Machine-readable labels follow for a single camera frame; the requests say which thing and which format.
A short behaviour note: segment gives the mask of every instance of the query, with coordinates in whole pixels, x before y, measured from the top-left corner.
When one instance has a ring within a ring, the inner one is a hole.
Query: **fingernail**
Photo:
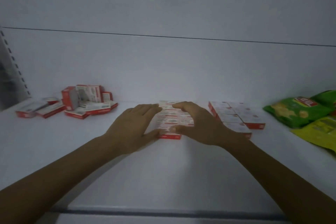
[[[176,132],[176,127],[175,126],[170,127],[169,131],[175,133]]]
[[[160,135],[164,135],[167,131],[165,129],[160,129],[159,132],[160,132]]]

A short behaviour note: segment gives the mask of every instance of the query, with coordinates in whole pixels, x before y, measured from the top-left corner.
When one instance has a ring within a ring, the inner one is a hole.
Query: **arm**
[[[174,126],[173,132],[227,150],[263,186],[293,224],[336,223],[336,202],[326,194],[244,136],[225,127],[206,109],[192,102],[177,103],[173,107],[189,112],[195,123],[194,127]]]
[[[104,135],[0,191],[1,223],[34,223],[93,171],[155,140],[161,130],[144,132],[161,110],[158,105],[127,109]]]

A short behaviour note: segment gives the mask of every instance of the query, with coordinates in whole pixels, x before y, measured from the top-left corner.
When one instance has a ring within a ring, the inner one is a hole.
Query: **forearm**
[[[33,223],[71,188],[93,171],[119,156],[106,154],[95,138],[77,150],[0,191],[0,219],[4,223]]]
[[[254,176],[293,223],[336,223],[333,199],[252,142],[237,136],[222,147]]]

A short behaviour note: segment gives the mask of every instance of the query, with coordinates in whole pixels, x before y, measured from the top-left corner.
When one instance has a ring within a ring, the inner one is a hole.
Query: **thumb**
[[[150,142],[150,141],[159,139],[159,136],[163,135],[164,133],[166,133],[165,129],[158,128],[158,129],[154,129],[150,131],[147,134],[144,134],[142,137],[146,142]]]
[[[194,127],[187,127],[187,126],[177,125],[177,126],[170,127],[169,131],[172,132],[172,133],[186,135],[187,137],[191,137],[192,138]]]

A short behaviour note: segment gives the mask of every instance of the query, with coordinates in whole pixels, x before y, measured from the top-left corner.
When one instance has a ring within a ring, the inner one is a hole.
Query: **green snack bag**
[[[327,90],[321,92],[315,96],[312,96],[310,99],[331,109],[336,108],[336,90]]]
[[[301,128],[327,116],[332,110],[309,98],[285,98],[263,108],[291,128]]]

